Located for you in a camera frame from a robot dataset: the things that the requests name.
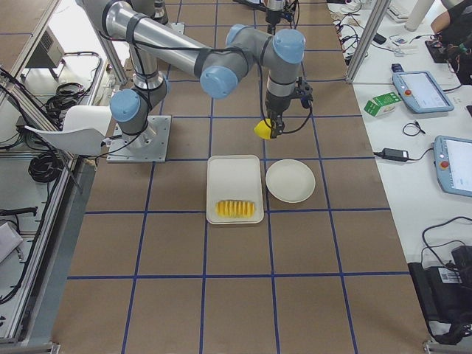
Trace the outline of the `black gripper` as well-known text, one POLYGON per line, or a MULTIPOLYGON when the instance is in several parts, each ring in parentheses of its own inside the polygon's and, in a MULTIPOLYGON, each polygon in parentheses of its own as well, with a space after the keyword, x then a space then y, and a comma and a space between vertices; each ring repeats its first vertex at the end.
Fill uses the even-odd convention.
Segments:
POLYGON ((274 132, 277 136, 284 133, 285 123, 282 120, 282 115, 289 108, 292 100, 300 100, 302 107, 305 109, 311 107, 313 88, 303 77, 298 77, 291 83, 279 83, 268 77, 266 88, 265 138, 273 139, 274 132))

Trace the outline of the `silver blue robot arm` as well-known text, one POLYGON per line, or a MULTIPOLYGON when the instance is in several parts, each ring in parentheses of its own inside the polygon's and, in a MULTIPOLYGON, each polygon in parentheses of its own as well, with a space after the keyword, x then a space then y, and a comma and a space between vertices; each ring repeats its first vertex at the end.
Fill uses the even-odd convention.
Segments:
POLYGON ((283 114, 292 100, 313 110, 313 89, 299 76, 305 37, 296 29, 268 34, 242 24, 233 25, 222 49, 187 37, 138 10, 135 1, 79 1, 92 26, 110 40, 125 41, 199 79, 215 100, 228 97, 253 66, 267 69, 266 87, 260 89, 261 121, 254 132, 262 139, 288 134, 283 114))

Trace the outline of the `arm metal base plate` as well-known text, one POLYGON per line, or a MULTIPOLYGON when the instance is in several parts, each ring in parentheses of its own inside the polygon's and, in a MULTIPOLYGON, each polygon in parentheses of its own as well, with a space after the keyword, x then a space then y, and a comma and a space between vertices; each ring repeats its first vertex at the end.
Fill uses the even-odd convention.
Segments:
POLYGON ((168 140, 170 136, 171 116, 150 115, 147 128, 130 145, 126 145, 133 137, 123 135, 116 123, 114 136, 121 135, 111 143, 111 153, 106 156, 110 163, 146 163, 165 162, 168 140))

